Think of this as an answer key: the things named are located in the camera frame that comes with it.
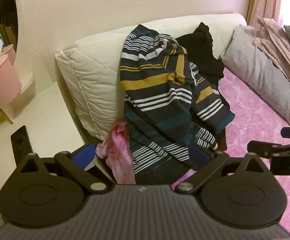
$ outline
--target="beige wall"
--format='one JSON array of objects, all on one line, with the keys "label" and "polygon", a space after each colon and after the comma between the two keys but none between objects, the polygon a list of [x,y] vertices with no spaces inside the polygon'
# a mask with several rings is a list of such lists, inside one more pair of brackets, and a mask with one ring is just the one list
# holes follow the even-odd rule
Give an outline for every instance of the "beige wall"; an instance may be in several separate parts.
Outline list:
[{"label": "beige wall", "polygon": [[58,49],[87,35],[155,19],[194,14],[238,12],[247,15],[249,0],[16,0],[19,18],[19,71],[31,65],[44,83],[44,64],[55,81],[61,74]]}]

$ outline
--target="metal bolt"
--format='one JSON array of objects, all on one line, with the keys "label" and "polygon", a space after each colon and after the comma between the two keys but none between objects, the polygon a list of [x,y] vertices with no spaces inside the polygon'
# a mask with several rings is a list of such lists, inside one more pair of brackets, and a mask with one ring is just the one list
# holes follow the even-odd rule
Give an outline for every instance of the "metal bolt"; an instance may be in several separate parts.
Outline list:
[{"label": "metal bolt", "polygon": [[182,183],[179,183],[179,185],[177,186],[177,188],[179,190],[182,190],[182,191],[189,191],[191,189],[194,188],[193,184],[191,183],[188,183],[188,182],[182,182]]},{"label": "metal bolt", "polygon": [[91,184],[91,189],[92,190],[104,190],[106,189],[106,184],[102,183],[102,182],[95,182],[93,184]]}]

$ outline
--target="white quilted bedding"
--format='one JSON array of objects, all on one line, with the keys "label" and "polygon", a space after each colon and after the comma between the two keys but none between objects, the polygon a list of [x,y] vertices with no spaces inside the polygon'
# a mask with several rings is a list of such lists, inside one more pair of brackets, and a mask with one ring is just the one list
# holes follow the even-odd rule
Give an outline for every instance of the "white quilted bedding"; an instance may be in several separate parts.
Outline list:
[{"label": "white quilted bedding", "polygon": [[[224,54],[234,29],[246,25],[240,14],[192,15],[143,25],[177,38],[192,33],[200,22],[209,26],[215,58]],[[124,40],[135,27],[87,36],[55,54],[82,125],[101,140],[123,116],[125,91],[120,85],[119,61]]]}]

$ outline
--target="striped fabric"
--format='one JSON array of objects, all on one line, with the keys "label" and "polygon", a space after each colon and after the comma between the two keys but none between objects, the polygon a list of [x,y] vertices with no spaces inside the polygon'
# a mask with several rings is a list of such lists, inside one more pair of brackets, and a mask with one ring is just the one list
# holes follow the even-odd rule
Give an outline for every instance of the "striped fabric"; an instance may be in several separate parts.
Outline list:
[{"label": "striped fabric", "polygon": [[218,132],[233,119],[186,55],[174,38],[142,25],[125,40],[120,79],[136,182],[137,174],[171,158],[190,168],[190,144],[217,148],[214,136],[192,122],[191,114]]}]

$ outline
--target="pink container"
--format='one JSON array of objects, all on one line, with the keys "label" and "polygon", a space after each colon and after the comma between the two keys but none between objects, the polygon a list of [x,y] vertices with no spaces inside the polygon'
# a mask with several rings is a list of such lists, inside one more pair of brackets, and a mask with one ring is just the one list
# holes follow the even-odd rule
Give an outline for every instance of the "pink container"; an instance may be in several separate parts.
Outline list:
[{"label": "pink container", "polygon": [[0,108],[5,107],[18,95],[22,88],[20,79],[8,60],[8,55],[0,57]]},{"label": "pink container", "polygon": [[9,61],[11,62],[12,65],[14,65],[14,61],[16,58],[16,52],[14,50],[14,45],[10,44],[9,46],[5,47],[2,49],[2,53],[0,54],[0,57],[7,54],[9,56]]}]

